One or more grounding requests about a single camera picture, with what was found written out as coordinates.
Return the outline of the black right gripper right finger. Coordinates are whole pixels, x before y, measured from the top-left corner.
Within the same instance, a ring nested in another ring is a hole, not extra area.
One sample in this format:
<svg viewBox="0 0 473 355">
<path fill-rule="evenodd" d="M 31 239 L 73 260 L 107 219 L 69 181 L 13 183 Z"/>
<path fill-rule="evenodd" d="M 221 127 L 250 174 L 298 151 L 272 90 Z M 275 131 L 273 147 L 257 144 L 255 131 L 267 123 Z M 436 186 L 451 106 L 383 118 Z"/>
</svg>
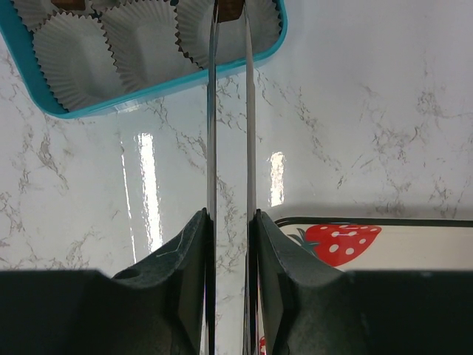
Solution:
<svg viewBox="0 0 473 355">
<path fill-rule="evenodd" d="M 355 313 L 348 279 L 256 211 L 251 251 L 268 354 L 354 354 Z"/>
</svg>

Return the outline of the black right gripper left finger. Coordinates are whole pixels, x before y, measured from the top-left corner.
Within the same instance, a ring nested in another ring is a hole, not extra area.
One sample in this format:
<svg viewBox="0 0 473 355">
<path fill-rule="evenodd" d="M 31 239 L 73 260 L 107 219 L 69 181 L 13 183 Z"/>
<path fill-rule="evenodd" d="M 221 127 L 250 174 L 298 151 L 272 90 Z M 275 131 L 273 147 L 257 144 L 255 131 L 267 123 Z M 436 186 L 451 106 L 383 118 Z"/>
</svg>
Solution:
<svg viewBox="0 0 473 355">
<path fill-rule="evenodd" d="M 201 209 L 178 235 L 114 276 L 127 288 L 125 328 L 114 354 L 213 354 L 213 223 Z"/>
</svg>

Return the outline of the metal tongs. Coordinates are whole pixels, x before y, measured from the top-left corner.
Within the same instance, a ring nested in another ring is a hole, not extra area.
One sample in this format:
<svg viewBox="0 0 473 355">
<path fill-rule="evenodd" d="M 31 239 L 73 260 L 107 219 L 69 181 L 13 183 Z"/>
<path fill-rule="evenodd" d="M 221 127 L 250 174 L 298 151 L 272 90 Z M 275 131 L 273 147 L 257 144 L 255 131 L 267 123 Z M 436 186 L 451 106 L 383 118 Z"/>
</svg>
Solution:
<svg viewBox="0 0 473 355">
<path fill-rule="evenodd" d="M 214 2 L 211 20 L 209 54 L 208 54 L 208 85 L 207 85 L 207 212 L 208 238 L 205 244 L 205 353 L 216 353 L 216 250 L 217 250 L 217 68 L 216 54 L 219 35 L 217 21 L 218 6 Z M 253 80 L 253 48 L 248 6 L 245 2 L 242 15 L 245 18 L 245 60 L 246 60 L 246 109 L 247 126 L 254 127 L 255 113 L 254 80 Z"/>
</svg>

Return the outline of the brown square chocolate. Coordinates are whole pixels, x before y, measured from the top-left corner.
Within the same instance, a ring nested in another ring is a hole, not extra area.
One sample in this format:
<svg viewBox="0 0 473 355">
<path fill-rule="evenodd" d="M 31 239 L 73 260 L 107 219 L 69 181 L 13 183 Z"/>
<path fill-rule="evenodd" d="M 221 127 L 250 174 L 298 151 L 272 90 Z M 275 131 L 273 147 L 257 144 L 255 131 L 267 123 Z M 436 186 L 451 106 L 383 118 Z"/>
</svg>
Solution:
<svg viewBox="0 0 473 355">
<path fill-rule="evenodd" d="M 219 23 L 234 21 L 242 15 L 244 0 L 218 0 L 218 16 Z"/>
</svg>

